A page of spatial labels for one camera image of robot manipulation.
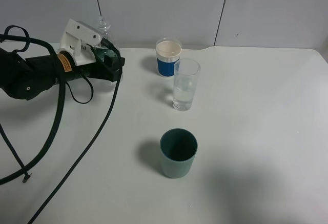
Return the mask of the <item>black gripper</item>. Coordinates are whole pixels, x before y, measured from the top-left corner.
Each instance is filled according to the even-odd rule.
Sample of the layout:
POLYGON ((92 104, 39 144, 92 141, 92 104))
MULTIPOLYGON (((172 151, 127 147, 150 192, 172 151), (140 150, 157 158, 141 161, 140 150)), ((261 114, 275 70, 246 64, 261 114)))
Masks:
POLYGON ((66 51, 61 51, 57 57, 62 64, 67 82, 82 78, 82 76, 116 82, 120 77, 120 66, 125 65, 125 58, 117 55, 117 53, 120 51, 113 46, 97 48, 99 61, 96 60, 94 63, 80 66, 75 64, 73 57, 66 51))

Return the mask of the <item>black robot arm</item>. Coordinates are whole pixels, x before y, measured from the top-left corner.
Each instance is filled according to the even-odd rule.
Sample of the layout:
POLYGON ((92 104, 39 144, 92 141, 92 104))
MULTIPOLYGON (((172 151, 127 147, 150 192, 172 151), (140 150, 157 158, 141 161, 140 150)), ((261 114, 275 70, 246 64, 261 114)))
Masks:
MULTIPOLYGON (((94 52, 104 51, 96 62, 76 66, 73 57, 66 51, 57 54, 64 70, 65 84, 83 78, 94 93, 89 79, 116 82, 119 67, 124 66, 125 58, 119 59, 112 50, 95 48, 94 52)), ((1 49, 1 89, 11 98, 31 100, 41 92, 58 85, 58 74, 51 55, 23 59, 14 52, 1 49)))

